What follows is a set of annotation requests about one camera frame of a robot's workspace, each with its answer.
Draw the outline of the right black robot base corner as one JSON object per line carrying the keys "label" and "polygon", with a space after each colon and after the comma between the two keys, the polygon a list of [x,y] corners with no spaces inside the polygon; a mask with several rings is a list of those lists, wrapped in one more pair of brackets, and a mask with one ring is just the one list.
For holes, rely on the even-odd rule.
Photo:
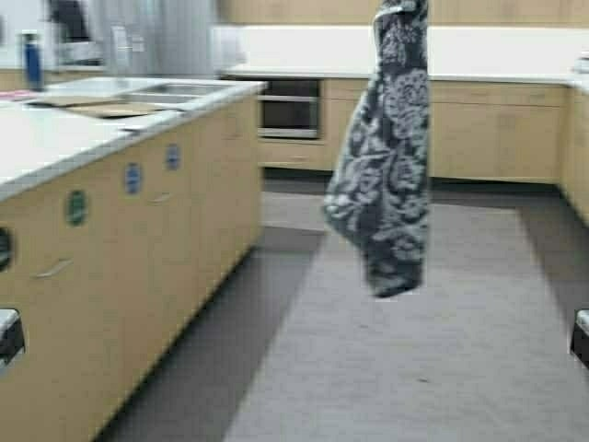
{"label": "right black robot base corner", "polygon": [[589,367],[588,317],[589,310],[587,308],[580,309],[576,312],[570,342],[572,354],[576,356],[585,368]]}

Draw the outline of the left black robot base corner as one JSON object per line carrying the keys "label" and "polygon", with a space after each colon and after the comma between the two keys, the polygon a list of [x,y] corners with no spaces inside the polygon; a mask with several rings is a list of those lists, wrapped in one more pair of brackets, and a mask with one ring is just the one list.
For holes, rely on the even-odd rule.
{"label": "left black robot base corner", "polygon": [[26,352],[24,328],[20,314],[12,308],[1,309],[1,368],[8,367]]}

